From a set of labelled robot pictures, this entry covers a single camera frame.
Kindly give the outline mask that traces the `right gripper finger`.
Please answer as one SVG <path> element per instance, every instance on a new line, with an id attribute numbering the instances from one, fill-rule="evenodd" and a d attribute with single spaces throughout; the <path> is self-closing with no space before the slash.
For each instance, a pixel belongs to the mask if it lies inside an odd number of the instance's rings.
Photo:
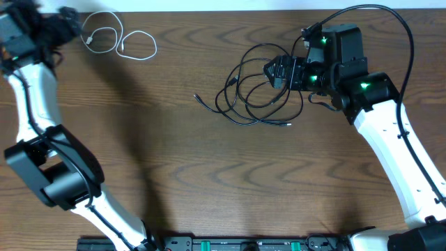
<path id="1" fill-rule="evenodd" d="M 283 73 L 266 73 L 266 77 L 274 89 L 282 89 L 287 80 L 286 72 Z"/>
<path id="2" fill-rule="evenodd" d="M 263 67 L 265 75 L 285 75 L 286 67 L 289 65 L 289 56 L 276 56 Z"/>

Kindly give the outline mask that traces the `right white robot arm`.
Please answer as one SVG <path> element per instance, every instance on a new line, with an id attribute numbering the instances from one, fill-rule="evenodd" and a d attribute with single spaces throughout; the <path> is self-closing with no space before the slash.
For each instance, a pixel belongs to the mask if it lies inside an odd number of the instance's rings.
<path id="1" fill-rule="evenodd" d="M 445 180 L 417 138 L 385 73 L 369 73 L 362 34 L 354 24 L 318 28 L 304 39 L 306 57 L 277 56 L 263 67 L 276 89 L 329 95 L 334 111 L 365 138 L 401 205 L 408 231 L 377 228 L 346 237 L 349 250 L 444 250 Z"/>

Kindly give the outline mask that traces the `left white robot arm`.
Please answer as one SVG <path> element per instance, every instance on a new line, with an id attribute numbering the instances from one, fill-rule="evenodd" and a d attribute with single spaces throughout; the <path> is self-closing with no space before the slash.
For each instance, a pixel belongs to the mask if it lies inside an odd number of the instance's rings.
<path id="1" fill-rule="evenodd" d="M 144 221 L 109 192 L 96 157 L 62 124 L 59 48 L 80 33 L 74 8 L 43 15 L 34 1 L 1 2 L 1 74 L 13 88 L 19 119 L 6 163 L 43 204 L 88 220 L 115 250 L 161 250 Z"/>

